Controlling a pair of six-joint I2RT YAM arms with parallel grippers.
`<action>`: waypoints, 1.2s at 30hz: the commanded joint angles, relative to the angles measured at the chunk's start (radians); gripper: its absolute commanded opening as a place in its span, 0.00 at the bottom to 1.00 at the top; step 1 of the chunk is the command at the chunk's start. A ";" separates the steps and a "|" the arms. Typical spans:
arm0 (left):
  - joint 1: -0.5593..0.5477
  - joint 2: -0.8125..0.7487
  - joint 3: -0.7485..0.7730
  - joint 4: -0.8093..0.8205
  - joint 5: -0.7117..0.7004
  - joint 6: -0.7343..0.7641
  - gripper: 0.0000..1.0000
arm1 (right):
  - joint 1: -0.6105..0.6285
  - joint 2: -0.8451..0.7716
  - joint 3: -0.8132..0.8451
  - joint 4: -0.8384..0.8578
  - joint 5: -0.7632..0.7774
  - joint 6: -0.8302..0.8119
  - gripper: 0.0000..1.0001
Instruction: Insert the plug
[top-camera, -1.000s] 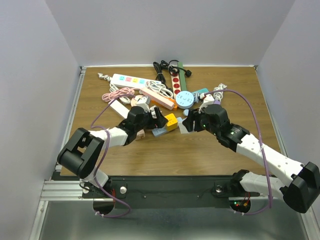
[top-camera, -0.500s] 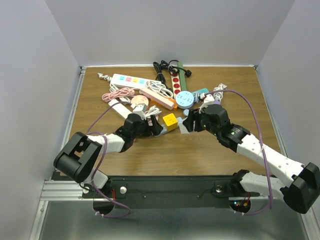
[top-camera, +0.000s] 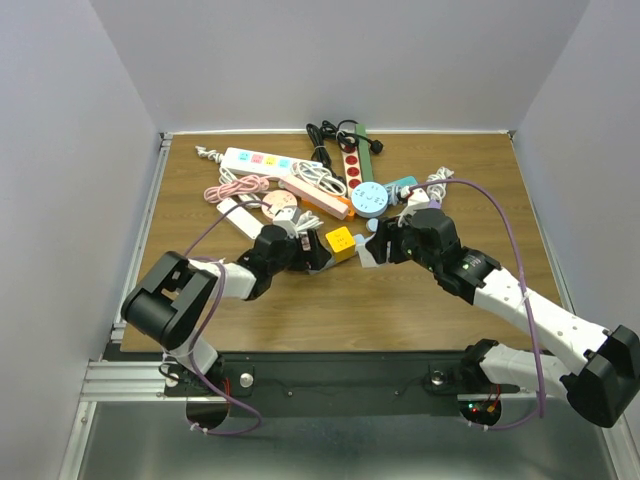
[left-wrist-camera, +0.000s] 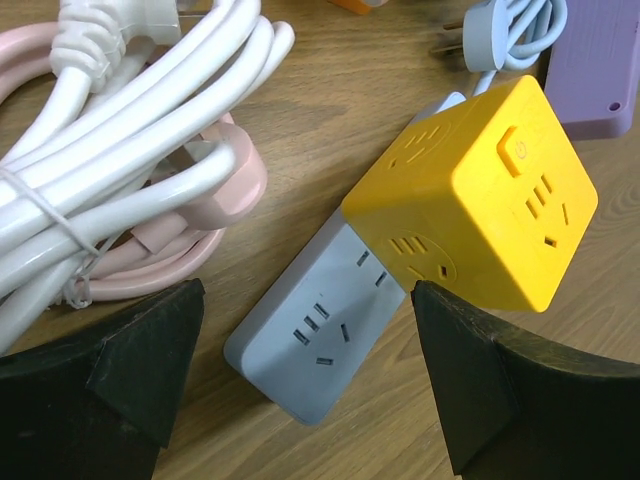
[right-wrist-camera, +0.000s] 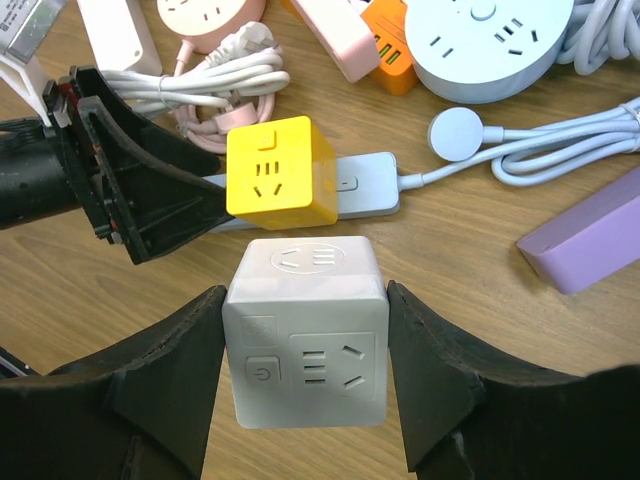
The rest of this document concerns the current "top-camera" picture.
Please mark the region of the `yellow cube socket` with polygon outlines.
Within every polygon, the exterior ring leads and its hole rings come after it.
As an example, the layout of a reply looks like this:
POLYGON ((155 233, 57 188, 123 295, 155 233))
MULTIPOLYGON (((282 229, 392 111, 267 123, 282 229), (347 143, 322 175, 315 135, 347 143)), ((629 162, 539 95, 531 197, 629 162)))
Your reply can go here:
POLYGON ((341 263, 356 255, 356 241, 346 226, 341 226, 325 234, 325 239, 334 261, 341 263))

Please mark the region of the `light blue power strip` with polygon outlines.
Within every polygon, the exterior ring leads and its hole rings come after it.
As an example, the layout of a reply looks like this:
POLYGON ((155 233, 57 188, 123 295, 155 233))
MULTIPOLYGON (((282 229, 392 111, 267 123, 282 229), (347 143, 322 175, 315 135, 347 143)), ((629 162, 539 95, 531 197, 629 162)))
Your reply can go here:
MULTIPOLYGON (((318 228, 302 228, 302 227, 300 227, 300 228, 298 229, 298 236, 299 236, 299 234, 300 234, 301 232, 304 232, 304 231, 306 231, 306 230, 316 230, 316 231, 317 231, 317 230, 318 230, 318 228)), ((318 234, 318 236, 319 236, 319 238, 320 238, 320 241, 321 241, 322 245, 323 245, 324 247, 326 247, 326 248, 330 251, 329 246, 328 246, 328 243, 327 243, 327 241, 326 241, 325 237, 324 237, 324 238, 321 238, 321 236, 320 236, 319 234, 318 234)), ((359 259, 360 264, 361 264, 361 266, 362 266, 363 268, 375 268, 375 267, 377 267, 377 266, 378 266, 378 264, 376 264, 376 263, 375 263, 375 261, 374 261, 373 257, 371 256, 371 254, 370 254, 370 253, 366 250, 366 248, 365 248, 365 243, 366 243, 366 242, 367 242, 367 240, 368 240, 370 237, 372 237, 372 236, 365 237, 365 236, 363 236, 363 235, 361 235, 361 234, 355 234, 355 235, 353 235, 353 236, 354 236, 355 241, 356 241, 356 255, 355 255, 354 257, 357 257, 357 258, 359 259)), ((338 264, 340 264, 340 263, 336 263, 336 262, 334 261, 333 256, 332 256, 332 260, 330 261, 330 263, 329 263, 329 264, 328 264, 328 265, 327 265, 323 270, 318 271, 318 272, 310 272, 310 271, 308 271, 308 273, 309 273, 309 274, 317 274, 317 273, 320 273, 320 272, 326 271, 326 270, 328 270, 328 269, 330 269, 330 268, 332 268, 332 267, 335 267, 335 266, 337 266, 338 264)))

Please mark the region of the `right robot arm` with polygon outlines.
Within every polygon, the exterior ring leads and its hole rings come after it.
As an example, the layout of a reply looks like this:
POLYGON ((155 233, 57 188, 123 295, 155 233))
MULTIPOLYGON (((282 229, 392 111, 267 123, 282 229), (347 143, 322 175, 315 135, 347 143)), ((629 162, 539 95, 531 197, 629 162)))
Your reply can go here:
POLYGON ((586 321, 527 287, 497 260, 461 244, 453 220, 425 208, 379 221, 356 248, 365 268, 413 261, 447 293, 528 333, 530 351, 482 340, 460 366, 463 384, 507 384, 565 399, 585 420, 613 427, 639 393, 639 337, 586 321))

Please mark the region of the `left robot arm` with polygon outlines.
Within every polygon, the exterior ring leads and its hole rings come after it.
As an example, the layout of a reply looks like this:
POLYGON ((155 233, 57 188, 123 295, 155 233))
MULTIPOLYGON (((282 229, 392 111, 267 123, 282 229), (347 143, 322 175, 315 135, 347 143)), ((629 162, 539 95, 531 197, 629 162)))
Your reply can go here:
POLYGON ((210 394, 221 386, 223 371, 221 355, 202 338, 205 307, 215 307, 223 298, 255 300, 275 275, 318 271, 331 259, 316 231, 291 235, 267 225, 252 248, 231 263, 166 252, 125 298, 120 314, 189 370, 191 386, 210 394))

